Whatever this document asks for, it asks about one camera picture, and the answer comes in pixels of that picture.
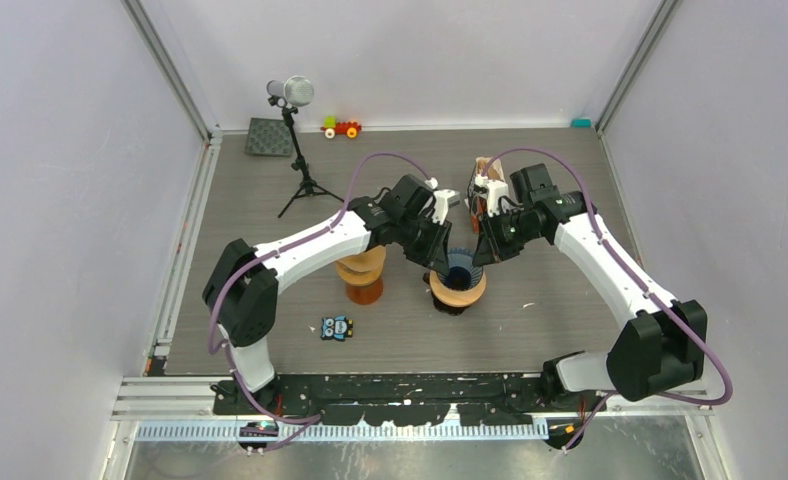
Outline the amber glass carafe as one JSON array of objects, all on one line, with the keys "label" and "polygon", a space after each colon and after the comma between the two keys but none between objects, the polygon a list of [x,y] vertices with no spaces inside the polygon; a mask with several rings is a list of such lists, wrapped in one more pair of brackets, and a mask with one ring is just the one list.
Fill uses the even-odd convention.
[{"label": "amber glass carafe", "polygon": [[371,305],[379,300],[384,291],[384,282],[377,279],[367,285],[345,285],[347,298],[358,305]]}]

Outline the blue plastic dripper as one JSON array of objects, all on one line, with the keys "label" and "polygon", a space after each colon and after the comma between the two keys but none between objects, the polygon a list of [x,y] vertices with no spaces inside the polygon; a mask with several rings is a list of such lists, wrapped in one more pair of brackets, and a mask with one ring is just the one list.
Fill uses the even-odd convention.
[{"label": "blue plastic dripper", "polygon": [[474,265],[474,253],[465,248],[453,248],[447,252],[448,273],[440,275],[441,283],[454,291],[474,289],[483,278],[483,268]]}]

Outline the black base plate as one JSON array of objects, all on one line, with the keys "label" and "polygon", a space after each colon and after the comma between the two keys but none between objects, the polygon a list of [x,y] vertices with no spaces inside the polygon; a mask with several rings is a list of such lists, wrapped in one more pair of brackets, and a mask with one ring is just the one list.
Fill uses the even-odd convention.
[{"label": "black base plate", "polygon": [[251,395],[234,380],[210,389],[219,416],[271,413],[327,426],[436,426],[451,414],[468,427],[523,425],[533,414],[581,421],[602,399],[526,373],[280,374]]}]

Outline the dark grey studded plate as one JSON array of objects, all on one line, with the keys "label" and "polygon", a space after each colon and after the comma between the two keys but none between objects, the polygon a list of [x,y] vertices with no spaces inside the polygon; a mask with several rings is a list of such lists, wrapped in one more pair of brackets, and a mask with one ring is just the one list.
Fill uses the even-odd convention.
[{"label": "dark grey studded plate", "polygon": [[282,120],[251,118],[244,153],[259,157],[290,157],[294,153],[288,128]]}]

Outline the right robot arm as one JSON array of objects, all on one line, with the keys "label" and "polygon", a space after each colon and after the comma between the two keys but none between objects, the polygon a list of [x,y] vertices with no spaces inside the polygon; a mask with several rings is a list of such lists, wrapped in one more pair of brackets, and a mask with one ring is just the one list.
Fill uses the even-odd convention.
[{"label": "right robot arm", "polygon": [[705,355],[696,342],[706,335],[705,310],[695,300],[677,300],[647,275],[582,192],[561,192],[537,164],[509,182],[477,173],[469,194],[481,206],[475,265],[508,261],[528,242],[544,239],[580,269],[620,328],[607,352],[544,363],[540,392],[547,406],[566,410],[581,392],[596,390],[639,401],[702,376]]}]

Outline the colourful toy car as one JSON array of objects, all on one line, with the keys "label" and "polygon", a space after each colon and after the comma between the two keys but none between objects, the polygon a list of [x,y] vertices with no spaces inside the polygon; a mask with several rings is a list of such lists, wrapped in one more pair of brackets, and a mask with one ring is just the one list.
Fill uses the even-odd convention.
[{"label": "colourful toy car", "polygon": [[355,139],[362,131],[362,125],[357,121],[339,121],[336,116],[326,116],[320,131],[326,139],[334,139],[339,135]]}]

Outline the blue owl sticker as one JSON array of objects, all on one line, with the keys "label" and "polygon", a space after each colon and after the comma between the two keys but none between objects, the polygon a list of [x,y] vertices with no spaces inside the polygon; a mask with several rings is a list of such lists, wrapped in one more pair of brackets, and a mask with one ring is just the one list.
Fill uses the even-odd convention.
[{"label": "blue owl sticker", "polygon": [[352,338],[354,334],[354,321],[344,315],[323,317],[321,321],[322,340],[335,340],[339,342]]}]

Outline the silver microphone on tripod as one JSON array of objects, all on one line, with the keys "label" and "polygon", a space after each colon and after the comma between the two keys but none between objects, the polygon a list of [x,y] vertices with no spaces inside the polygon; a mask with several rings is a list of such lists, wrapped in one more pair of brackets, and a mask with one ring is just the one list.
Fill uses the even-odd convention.
[{"label": "silver microphone on tripod", "polygon": [[283,81],[270,80],[266,84],[266,92],[268,94],[268,103],[271,106],[278,106],[280,108],[283,123],[290,135],[296,154],[296,158],[291,163],[291,168],[302,174],[302,180],[299,183],[298,189],[278,213],[277,217],[282,218],[292,204],[301,198],[328,196],[338,201],[343,201],[342,197],[322,187],[312,177],[309,164],[302,153],[297,137],[295,115],[299,113],[300,107],[309,105],[314,99],[314,87],[311,81],[301,75],[294,75]]}]

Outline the teal block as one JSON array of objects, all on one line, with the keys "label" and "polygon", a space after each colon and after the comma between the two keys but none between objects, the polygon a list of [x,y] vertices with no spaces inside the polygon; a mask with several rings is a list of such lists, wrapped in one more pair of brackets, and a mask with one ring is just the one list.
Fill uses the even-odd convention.
[{"label": "teal block", "polygon": [[591,129],[595,126],[595,123],[590,118],[585,117],[578,117],[571,120],[570,127],[571,128],[580,128],[580,129]]}]

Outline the orange coffee filter box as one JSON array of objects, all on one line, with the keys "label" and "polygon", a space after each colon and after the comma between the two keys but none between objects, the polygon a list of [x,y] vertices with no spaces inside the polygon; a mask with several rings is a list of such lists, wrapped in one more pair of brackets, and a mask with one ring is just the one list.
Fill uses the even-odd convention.
[{"label": "orange coffee filter box", "polygon": [[[486,165],[491,161],[490,156],[477,157],[474,162],[474,168],[469,178],[467,185],[467,201],[469,218],[471,227],[474,234],[480,233],[479,216],[485,209],[485,200],[476,193],[476,177],[483,174]],[[491,164],[488,169],[487,177],[491,180],[504,181],[505,176],[500,160]]]}]

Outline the brown paper coffee filter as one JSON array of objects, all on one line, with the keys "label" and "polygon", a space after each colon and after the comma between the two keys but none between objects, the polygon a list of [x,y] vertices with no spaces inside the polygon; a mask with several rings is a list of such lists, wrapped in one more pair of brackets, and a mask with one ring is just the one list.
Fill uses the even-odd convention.
[{"label": "brown paper coffee filter", "polygon": [[383,267],[386,256],[386,247],[376,246],[365,252],[343,257],[337,260],[336,263],[345,269],[364,273]]}]

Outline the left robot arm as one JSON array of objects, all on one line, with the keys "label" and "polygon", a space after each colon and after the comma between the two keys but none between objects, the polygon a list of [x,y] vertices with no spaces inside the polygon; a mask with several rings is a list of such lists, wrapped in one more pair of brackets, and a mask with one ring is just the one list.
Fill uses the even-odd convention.
[{"label": "left robot arm", "polygon": [[317,270],[375,247],[398,244],[407,260],[447,273],[450,208],[460,200],[436,179],[408,174],[391,189],[349,200],[335,215],[269,243],[227,244],[204,287],[209,335],[226,341],[241,380],[238,400],[250,412],[268,412],[277,398],[267,335],[280,295]]}]

